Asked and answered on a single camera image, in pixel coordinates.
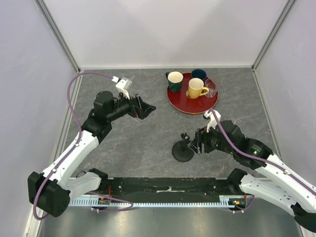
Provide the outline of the black phone stand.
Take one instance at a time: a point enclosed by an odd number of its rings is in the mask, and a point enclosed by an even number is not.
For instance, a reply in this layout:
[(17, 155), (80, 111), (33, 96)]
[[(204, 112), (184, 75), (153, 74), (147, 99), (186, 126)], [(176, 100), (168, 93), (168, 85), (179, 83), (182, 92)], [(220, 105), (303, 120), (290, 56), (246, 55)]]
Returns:
[(182, 133), (181, 139), (182, 140), (172, 146), (172, 156), (178, 162), (189, 162), (195, 154), (194, 151), (188, 147), (188, 144), (191, 142), (190, 137), (187, 133)]

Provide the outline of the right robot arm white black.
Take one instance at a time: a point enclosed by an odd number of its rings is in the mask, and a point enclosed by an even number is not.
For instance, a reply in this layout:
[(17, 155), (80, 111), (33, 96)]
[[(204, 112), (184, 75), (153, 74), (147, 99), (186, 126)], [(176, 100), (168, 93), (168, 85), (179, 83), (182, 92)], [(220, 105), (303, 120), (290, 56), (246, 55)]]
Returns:
[(210, 121), (207, 127), (196, 130), (188, 148), (196, 154), (225, 152), (239, 164), (269, 178), (273, 185), (244, 174), (229, 179), (226, 188), (234, 195), (243, 191), (264, 199), (288, 212), (305, 229), (316, 231), (316, 187), (289, 168), (264, 143), (245, 137), (232, 121)]

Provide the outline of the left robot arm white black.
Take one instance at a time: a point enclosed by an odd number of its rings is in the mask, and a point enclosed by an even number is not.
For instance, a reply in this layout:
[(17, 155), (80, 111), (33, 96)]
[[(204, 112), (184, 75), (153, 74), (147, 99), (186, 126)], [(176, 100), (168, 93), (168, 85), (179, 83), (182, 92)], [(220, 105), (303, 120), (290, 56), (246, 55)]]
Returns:
[(93, 109), (81, 126), (69, 147), (41, 173), (28, 177), (29, 201), (33, 208), (40, 208), (53, 217), (59, 217), (69, 203), (78, 197), (95, 191), (104, 194), (108, 190), (107, 174), (93, 168), (83, 176), (71, 179), (71, 175), (109, 134), (112, 122), (124, 115), (145, 119), (156, 107), (144, 102), (139, 95), (114, 97), (109, 91), (96, 95)]

